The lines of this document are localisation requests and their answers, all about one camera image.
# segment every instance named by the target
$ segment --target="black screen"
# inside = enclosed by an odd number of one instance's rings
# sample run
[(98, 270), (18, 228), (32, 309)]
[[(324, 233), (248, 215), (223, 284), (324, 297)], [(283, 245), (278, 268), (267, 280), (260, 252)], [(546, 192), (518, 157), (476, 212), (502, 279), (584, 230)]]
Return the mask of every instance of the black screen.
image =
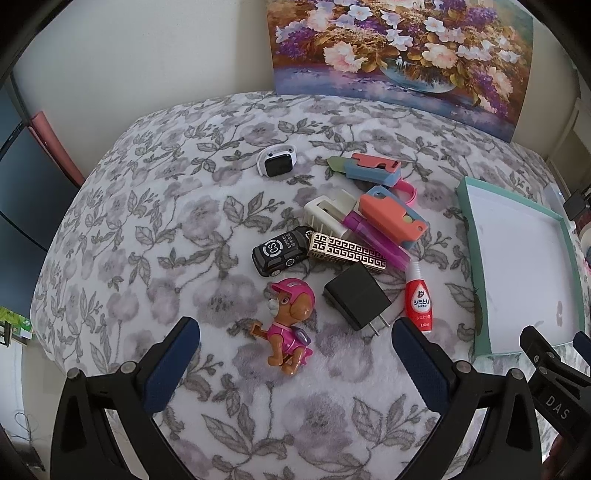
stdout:
[(270, 158), (265, 161), (265, 169), (267, 170), (267, 176), (277, 177), (284, 173), (289, 173), (293, 170), (291, 163), (291, 156), (288, 154), (280, 155), (279, 157)]

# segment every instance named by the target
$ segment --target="gold lighter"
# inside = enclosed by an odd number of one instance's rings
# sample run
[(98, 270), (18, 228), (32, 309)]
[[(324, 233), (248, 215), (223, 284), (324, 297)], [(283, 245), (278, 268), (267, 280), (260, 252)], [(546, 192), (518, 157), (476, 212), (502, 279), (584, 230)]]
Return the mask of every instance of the gold lighter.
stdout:
[(325, 233), (312, 234), (308, 256), (336, 263), (361, 262), (374, 272), (386, 270), (386, 259), (379, 252)]

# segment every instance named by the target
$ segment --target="black toy car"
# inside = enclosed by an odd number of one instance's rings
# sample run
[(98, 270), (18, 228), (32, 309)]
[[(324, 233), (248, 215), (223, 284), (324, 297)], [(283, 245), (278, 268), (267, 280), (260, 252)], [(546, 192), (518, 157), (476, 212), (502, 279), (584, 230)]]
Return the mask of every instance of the black toy car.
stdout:
[(252, 249), (252, 261), (263, 277), (274, 277), (308, 257), (308, 244), (315, 230), (299, 226)]

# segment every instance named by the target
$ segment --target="painting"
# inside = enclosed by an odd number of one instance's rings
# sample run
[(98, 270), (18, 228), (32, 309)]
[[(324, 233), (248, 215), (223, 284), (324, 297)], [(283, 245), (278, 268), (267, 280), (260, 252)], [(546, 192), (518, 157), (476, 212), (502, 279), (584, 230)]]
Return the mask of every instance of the painting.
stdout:
[(275, 0), (275, 89), (409, 106), (510, 141), (533, 19), (511, 0)]

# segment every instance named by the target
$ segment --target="pink dog figure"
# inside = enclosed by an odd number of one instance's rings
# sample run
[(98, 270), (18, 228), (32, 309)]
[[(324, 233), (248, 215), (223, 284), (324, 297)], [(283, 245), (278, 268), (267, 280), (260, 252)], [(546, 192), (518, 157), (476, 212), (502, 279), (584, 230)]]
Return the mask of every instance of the pink dog figure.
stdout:
[(269, 308), (275, 319), (268, 330), (262, 330), (262, 323), (255, 322), (251, 334), (269, 341), (273, 348), (267, 362), (272, 367), (281, 367), (283, 373), (294, 375), (300, 365), (306, 364), (306, 358), (313, 351), (307, 346), (310, 339), (304, 330), (292, 327), (310, 318), (316, 298), (310, 286), (298, 278), (286, 278), (271, 284), (278, 292), (276, 299), (269, 301)]

